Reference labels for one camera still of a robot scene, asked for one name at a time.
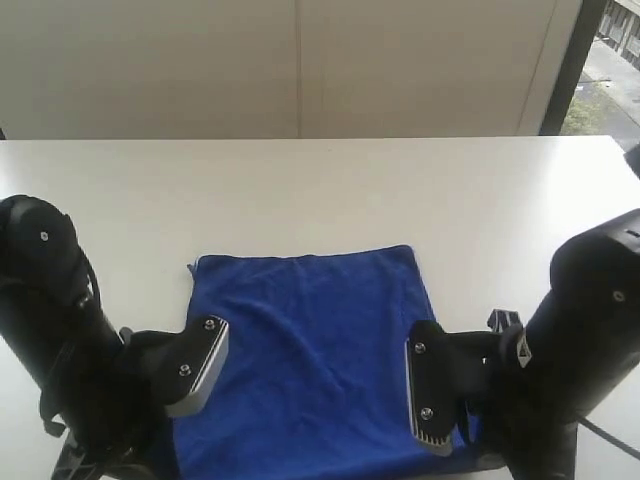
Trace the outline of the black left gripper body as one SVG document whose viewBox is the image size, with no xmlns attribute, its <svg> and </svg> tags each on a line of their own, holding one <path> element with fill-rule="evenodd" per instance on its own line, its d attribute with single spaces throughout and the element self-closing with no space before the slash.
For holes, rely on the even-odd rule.
<svg viewBox="0 0 640 480">
<path fill-rule="evenodd" d="M 152 387 L 172 339 L 98 328 L 38 340 L 39 414 L 65 439 L 53 478 L 172 478 L 173 428 Z"/>
</svg>

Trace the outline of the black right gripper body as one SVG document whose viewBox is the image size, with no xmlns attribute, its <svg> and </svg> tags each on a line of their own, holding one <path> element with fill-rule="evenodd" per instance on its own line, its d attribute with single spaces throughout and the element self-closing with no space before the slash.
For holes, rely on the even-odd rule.
<svg viewBox="0 0 640 480">
<path fill-rule="evenodd" d="M 502 333 L 446 333 L 456 397 L 484 426 L 481 444 L 515 479 L 572 479 L 580 404 L 580 314 L 539 309 Z"/>
</svg>

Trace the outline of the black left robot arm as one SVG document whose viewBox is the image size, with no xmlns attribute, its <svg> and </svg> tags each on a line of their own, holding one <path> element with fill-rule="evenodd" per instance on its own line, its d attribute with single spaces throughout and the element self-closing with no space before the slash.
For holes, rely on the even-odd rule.
<svg viewBox="0 0 640 480">
<path fill-rule="evenodd" d="M 70 216 L 28 195 L 1 202 L 1 336 L 40 390 L 45 432 L 65 440 L 53 478 L 178 478 L 170 422 Z"/>
</svg>

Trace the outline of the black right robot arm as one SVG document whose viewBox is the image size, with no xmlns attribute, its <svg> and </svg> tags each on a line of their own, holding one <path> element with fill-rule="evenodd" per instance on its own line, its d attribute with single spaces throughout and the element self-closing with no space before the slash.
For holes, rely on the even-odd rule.
<svg viewBox="0 0 640 480">
<path fill-rule="evenodd" d="M 410 425 L 448 456 L 459 434 L 515 479 L 571 479 L 577 430 L 639 363 L 639 214 L 566 241 L 533 316 L 494 311 L 483 331 L 419 321 L 406 345 Z"/>
</svg>

